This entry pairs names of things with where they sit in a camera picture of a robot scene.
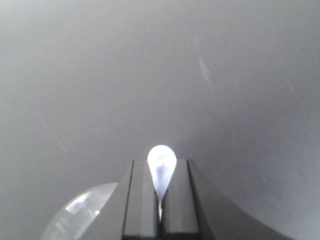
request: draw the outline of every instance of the dark curved edge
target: dark curved edge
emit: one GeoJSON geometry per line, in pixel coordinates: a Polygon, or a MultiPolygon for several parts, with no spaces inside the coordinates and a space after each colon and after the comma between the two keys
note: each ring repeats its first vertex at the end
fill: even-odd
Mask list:
{"type": "Polygon", "coordinates": [[[236,206],[193,160],[187,164],[202,240],[293,240],[236,206]]]}

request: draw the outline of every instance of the dark metal holder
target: dark metal holder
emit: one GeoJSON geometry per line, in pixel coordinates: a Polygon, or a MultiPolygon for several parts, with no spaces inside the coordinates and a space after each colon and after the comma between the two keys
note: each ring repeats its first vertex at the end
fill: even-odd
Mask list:
{"type": "Polygon", "coordinates": [[[291,240],[241,210],[192,160],[178,160],[162,203],[146,161],[132,161],[80,240],[291,240]]]}

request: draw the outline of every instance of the gray background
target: gray background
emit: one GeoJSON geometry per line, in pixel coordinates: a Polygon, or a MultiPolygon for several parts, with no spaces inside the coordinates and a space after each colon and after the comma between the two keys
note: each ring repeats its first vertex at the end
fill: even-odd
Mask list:
{"type": "Polygon", "coordinates": [[[36,240],[156,144],[320,236],[318,0],[0,2],[0,239],[36,240]]]}

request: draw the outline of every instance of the curved glass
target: curved glass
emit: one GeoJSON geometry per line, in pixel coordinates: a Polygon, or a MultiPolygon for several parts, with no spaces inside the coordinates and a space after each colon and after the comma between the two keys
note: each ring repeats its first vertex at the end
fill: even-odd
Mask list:
{"type": "Polygon", "coordinates": [[[78,240],[105,206],[118,183],[92,187],[68,202],[50,221],[41,240],[78,240]]]}

